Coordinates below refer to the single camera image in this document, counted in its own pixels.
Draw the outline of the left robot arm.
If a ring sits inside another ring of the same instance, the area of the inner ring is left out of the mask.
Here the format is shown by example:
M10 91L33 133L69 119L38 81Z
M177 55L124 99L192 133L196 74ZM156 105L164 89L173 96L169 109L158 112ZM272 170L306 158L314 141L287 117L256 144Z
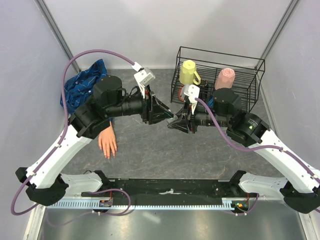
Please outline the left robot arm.
M144 93L129 95L117 76L106 76L93 86L92 95L68 119L68 129L61 134L62 143L55 143L54 153L41 164L20 167L15 172L21 183L26 182L28 198L40 205L51 206L62 198L95 193L99 197L110 191L110 182L100 170L89 174L68 175L61 171L85 145L110 124L111 118L140 115L153 125L173 118L169 107L147 87Z

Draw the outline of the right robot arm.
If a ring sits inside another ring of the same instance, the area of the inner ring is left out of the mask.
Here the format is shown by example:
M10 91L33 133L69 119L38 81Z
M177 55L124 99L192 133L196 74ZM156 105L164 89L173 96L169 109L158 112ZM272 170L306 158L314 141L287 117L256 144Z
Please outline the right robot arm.
M201 89L193 84L183 86L180 96L184 106L168 128L194 134L199 126L215 126L232 148L257 153L283 175L275 178L238 170L229 181L233 196L268 196L282 199L299 213L319 212L320 171L292 152L260 117L244 111L241 97L232 89L215 90L211 106L201 99Z

